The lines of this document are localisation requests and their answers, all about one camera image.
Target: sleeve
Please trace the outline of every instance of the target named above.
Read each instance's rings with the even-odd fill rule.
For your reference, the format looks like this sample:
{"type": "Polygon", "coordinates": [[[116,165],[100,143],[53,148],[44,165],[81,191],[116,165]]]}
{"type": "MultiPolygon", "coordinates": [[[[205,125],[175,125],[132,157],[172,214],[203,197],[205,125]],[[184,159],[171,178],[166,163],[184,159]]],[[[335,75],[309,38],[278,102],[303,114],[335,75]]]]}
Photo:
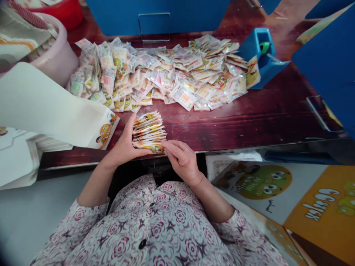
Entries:
{"type": "Polygon", "coordinates": [[[236,264],[288,265],[271,243],[255,230],[238,210],[234,211],[228,221],[211,224],[228,247],[236,264]]]}
{"type": "Polygon", "coordinates": [[[91,228],[106,214],[107,203],[84,207],[75,202],[49,237],[49,241],[37,254],[31,265],[63,265],[68,254],[86,237],[91,228]]]}

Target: red container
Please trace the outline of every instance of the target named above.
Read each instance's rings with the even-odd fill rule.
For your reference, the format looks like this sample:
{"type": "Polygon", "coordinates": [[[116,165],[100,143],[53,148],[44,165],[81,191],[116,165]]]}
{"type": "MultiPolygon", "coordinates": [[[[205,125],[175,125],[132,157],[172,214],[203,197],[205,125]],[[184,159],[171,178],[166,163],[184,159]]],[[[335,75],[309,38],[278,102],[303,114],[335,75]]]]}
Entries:
{"type": "Polygon", "coordinates": [[[82,21],[82,10],[78,0],[63,0],[52,6],[28,8],[28,10],[57,18],[67,31],[76,28],[82,21]]]}

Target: cloth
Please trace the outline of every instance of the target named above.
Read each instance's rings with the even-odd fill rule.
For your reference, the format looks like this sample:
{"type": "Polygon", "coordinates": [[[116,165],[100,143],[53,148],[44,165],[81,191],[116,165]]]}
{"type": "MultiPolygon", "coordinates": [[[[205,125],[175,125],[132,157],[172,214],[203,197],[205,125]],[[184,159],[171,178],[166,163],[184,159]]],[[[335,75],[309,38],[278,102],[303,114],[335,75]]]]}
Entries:
{"type": "Polygon", "coordinates": [[[210,222],[182,182],[144,175],[107,206],[75,201],[31,265],[287,265],[238,210],[210,222]]]}

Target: button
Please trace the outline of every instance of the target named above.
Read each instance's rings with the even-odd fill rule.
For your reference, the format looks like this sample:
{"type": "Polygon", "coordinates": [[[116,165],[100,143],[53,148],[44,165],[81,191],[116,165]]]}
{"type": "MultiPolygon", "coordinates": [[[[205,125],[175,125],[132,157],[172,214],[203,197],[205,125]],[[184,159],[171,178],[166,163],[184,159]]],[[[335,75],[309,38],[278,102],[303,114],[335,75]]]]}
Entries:
{"type": "Polygon", "coordinates": [[[142,249],[142,248],[144,248],[145,247],[145,245],[147,244],[147,240],[146,239],[143,239],[142,241],[141,241],[141,243],[139,244],[139,249],[142,249]]]}

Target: woman's left hand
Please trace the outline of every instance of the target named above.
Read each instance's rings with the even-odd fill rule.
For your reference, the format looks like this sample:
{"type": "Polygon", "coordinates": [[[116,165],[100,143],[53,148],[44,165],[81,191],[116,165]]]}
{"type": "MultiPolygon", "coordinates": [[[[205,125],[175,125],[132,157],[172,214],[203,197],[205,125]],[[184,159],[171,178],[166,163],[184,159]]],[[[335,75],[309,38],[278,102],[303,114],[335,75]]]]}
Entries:
{"type": "Polygon", "coordinates": [[[136,149],[132,144],[133,124],[136,114],[133,113],[128,119],[122,136],[119,138],[113,149],[104,157],[102,163],[109,168],[118,166],[140,156],[153,154],[149,149],[136,149]]]}

